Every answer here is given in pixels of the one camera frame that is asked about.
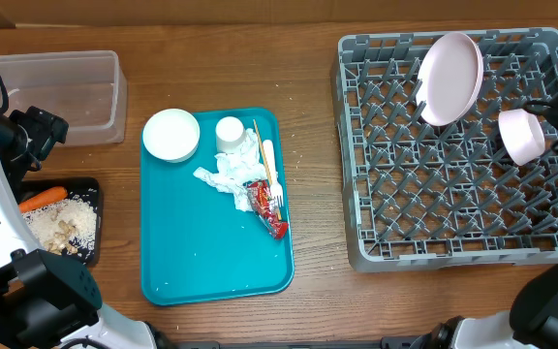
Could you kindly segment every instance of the wooden table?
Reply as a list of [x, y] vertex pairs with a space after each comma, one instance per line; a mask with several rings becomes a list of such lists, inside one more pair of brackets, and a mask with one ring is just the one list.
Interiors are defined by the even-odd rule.
[[[124, 143], [58, 148], [37, 176], [90, 175], [101, 182], [102, 251], [92, 273], [105, 302], [149, 321], [172, 340], [375, 340], [429, 332], [459, 314], [481, 317], [508, 309], [545, 267], [378, 274], [350, 267], [329, 85], [337, 42], [356, 33], [531, 26], [558, 28], [558, 20], [0, 30], [0, 54], [112, 49], [119, 55], [129, 83]], [[167, 108], [251, 106], [274, 112], [283, 135], [294, 281], [272, 296], [154, 306], [140, 289], [141, 128]]]

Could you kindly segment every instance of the candy wrapper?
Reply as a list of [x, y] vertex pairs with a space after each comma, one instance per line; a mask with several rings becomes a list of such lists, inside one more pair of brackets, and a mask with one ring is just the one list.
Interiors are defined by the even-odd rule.
[[288, 232], [288, 222], [282, 222], [277, 217], [277, 203], [270, 196], [266, 181], [258, 180], [247, 184], [247, 198], [272, 237], [282, 239]]

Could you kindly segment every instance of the white tissue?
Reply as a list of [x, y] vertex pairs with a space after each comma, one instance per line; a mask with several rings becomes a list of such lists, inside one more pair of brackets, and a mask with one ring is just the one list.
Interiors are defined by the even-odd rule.
[[209, 186], [216, 188], [222, 193], [232, 193], [233, 203], [236, 209], [250, 211], [251, 205], [247, 199], [247, 190], [244, 183], [266, 179], [266, 170], [260, 163], [260, 147], [258, 136], [252, 129], [246, 130], [247, 137], [234, 154], [218, 153], [218, 174], [212, 174], [204, 168], [197, 168], [193, 175]]

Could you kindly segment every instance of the blue tray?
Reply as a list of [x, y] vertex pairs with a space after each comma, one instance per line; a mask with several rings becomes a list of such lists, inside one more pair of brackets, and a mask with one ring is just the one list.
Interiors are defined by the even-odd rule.
[[253, 212], [233, 206], [193, 177], [197, 167], [217, 172], [214, 128], [235, 116], [245, 128], [256, 119], [263, 140], [275, 144], [275, 162], [284, 187], [282, 215], [290, 222], [279, 127], [262, 108], [194, 113], [201, 137], [196, 153], [171, 164], [150, 155], [141, 140], [141, 289], [157, 305], [215, 301], [283, 291], [294, 277], [292, 230], [277, 241]]

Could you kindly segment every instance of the chopstick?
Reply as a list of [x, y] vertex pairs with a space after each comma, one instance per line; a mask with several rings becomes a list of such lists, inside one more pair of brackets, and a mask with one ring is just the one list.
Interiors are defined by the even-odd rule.
[[[258, 146], [260, 147], [260, 153], [262, 154], [263, 167], [266, 169], [266, 177], [268, 178], [268, 190], [270, 190], [270, 185], [272, 185], [272, 179], [270, 176], [270, 170], [268, 169], [268, 164], [266, 163], [266, 153], [264, 153], [264, 147], [262, 146], [262, 138], [260, 137], [260, 130], [258, 130], [258, 123], [256, 119], [253, 119], [253, 126], [256, 128], [256, 135], [258, 135]], [[281, 218], [281, 208], [277, 207], [277, 218]]]

